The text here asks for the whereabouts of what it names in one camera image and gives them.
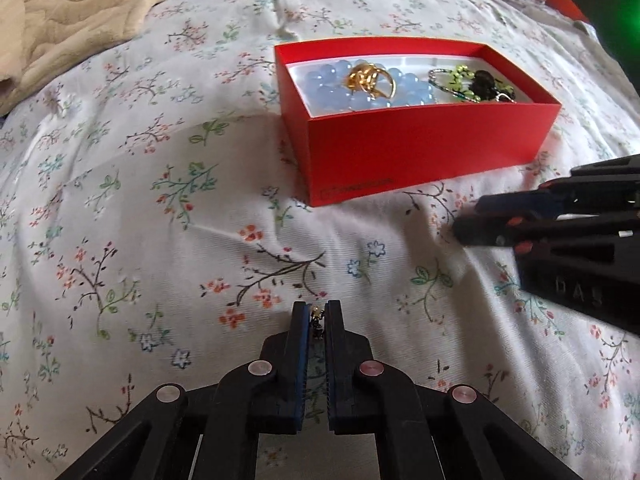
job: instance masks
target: bed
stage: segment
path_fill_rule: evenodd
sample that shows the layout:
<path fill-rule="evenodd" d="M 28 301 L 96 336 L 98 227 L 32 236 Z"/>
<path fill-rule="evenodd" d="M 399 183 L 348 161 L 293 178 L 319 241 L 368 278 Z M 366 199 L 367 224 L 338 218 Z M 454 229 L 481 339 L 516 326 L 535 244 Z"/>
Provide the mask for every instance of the bed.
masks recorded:
<path fill-rule="evenodd" d="M 536 159 L 307 206 L 273 47 L 369 34 L 484 41 L 523 67 L 562 102 Z M 521 291 L 509 251 L 450 227 L 483 194 L 640 152 L 638 110 L 589 26 L 534 0 L 159 4 L 0 130 L 0 478 L 55 478 L 158 384 L 213 384 L 293 301 L 338 299 L 416 383 L 472 384 L 586 480 L 635 479 L 640 341 Z M 302 434 L 262 436 L 257 478 L 378 477 L 372 438 L 328 433 L 322 366 L 312 352 Z"/>

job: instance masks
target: gold ring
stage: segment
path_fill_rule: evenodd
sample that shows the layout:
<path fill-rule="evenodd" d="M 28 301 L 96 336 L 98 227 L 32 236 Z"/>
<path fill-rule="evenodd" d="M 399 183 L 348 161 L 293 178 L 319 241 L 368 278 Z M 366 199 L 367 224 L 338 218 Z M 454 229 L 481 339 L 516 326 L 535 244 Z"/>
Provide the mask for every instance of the gold ring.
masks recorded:
<path fill-rule="evenodd" d="M 376 88 L 379 75 L 384 76 L 386 80 L 389 81 L 389 84 L 391 85 L 391 92 L 389 95 L 386 95 L 384 92 Z M 353 67 L 349 72 L 349 75 L 345 78 L 344 85 L 351 91 L 362 90 L 374 99 L 378 97 L 392 99 L 396 94 L 396 82 L 391 77 L 391 74 L 383 68 L 377 67 L 371 63 L 360 63 Z"/>

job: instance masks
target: open box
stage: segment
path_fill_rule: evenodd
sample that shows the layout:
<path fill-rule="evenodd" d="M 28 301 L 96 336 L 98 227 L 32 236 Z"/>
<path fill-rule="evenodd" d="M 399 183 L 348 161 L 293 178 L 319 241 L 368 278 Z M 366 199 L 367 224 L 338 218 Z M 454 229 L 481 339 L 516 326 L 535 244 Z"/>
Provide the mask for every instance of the open box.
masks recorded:
<path fill-rule="evenodd" d="M 396 55 L 477 58 L 522 98 L 516 103 L 455 102 L 315 116 L 294 81 L 300 64 L 358 58 L 377 62 Z M 282 117 L 311 206 L 527 164 L 561 108 L 529 75 L 482 43 L 332 38 L 278 45 L 275 58 Z"/>

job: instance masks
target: quilted blanket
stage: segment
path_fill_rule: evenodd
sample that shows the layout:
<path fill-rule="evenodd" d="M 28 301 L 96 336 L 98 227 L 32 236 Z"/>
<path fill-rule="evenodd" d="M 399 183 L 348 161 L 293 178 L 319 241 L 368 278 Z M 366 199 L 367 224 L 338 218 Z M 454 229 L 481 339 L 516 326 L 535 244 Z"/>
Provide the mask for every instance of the quilted blanket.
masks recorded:
<path fill-rule="evenodd" d="M 56 76 L 135 36 L 163 0 L 0 0 L 0 116 Z"/>
<path fill-rule="evenodd" d="M 361 34 L 484 41 L 562 111 L 530 164 L 311 208 L 273 48 Z M 293 301 L 336 299 L 418 384 L 471 384 L 584 480 L 637 480 L 640 339 L 527 294 L 509 250 L 450 231 L 483 194 L 640 153 L 633 94 L 533 0 L 159 4 L 0 129 L 0 478 L 56 478 L 159 384 L 216 383 Z M 258 480 L 378 478 L 372 437 L 328 432 L 323 367 L 311 352 L 301 434 L 261 436 Z"/>

